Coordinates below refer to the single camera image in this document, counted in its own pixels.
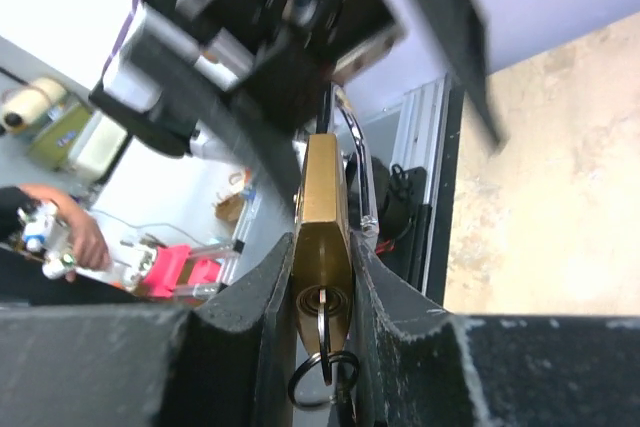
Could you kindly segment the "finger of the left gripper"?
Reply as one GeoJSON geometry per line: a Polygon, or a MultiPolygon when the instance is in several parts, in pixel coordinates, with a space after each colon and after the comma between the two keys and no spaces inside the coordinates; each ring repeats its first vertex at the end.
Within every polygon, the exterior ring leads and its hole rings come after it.
{"type": "Polygon", "coordinates": [[[485,25],[473,0],[416,0],[448,65],[464,88],[487,143],[500,150],[505,135],[494,115],[487,88],[485,25]]]}

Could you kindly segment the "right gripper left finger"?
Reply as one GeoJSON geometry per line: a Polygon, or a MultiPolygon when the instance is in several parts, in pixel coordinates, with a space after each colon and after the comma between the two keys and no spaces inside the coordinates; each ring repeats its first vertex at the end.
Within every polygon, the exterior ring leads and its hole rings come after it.
{"type": "Polygon", "coordinates": [[[1,314],[5,426],[289,426],[292,238],[197,308],[17,307],[1,314]]]}

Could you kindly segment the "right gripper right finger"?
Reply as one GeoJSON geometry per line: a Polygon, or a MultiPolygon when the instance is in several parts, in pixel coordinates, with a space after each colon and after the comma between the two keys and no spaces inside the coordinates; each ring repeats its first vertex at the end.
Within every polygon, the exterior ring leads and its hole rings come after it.
{"type": "Polygon", "coordinates": [[[635,426],[635,317],[459,315],[351,241],[361,426],[635,426]]]}

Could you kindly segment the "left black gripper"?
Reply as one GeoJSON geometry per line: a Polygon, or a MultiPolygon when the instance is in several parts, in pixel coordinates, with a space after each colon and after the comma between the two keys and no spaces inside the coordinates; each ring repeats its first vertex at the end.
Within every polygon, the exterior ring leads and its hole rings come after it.
{"type": "Polygon", "coordinates": [[[330,82],[386,54],[402,31],[383,0],[134,0],[137,16],[91,92],[147,146],[193,153],[211,131],[292,207],[291,136],[330,82]]]}

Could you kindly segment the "brass padlock with key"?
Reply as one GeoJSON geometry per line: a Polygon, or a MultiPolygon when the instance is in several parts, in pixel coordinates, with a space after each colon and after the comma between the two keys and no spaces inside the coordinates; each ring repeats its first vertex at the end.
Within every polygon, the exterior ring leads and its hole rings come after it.
{"type": "Polygon", "coordinates": [[[371,154],[344,89],[329,85],[316,131],[310,135],[296,198],[295,231],[291,267],[293,307],[300,339],[308,353],[288,383],[288,396],[301,410],[316,410],[333,403],[301,401],[299,382],[315,366],[323,381],[338,395],[353,389],[359,376],[359,360],[345,348],[355,301],[351,257],[348,190],[345,166],[332,115],[339,112],[355,147],[359,184],[359,226],[364,239],[375,246],[379,236],[371,154]]]}

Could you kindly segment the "operator hand in background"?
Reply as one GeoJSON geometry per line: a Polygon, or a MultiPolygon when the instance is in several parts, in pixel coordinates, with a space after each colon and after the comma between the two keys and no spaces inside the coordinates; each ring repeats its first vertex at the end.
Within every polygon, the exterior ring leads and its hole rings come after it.
{"type": "Polygon", "coordinates": [[[44,184],[21,184],[19,189],[30,198],[57,206],[57,217],[68,228],[66,250],[71,250],[77,265],[95,271],[110,268],[108,246],[97,222],[72,197],[44,184]]]}

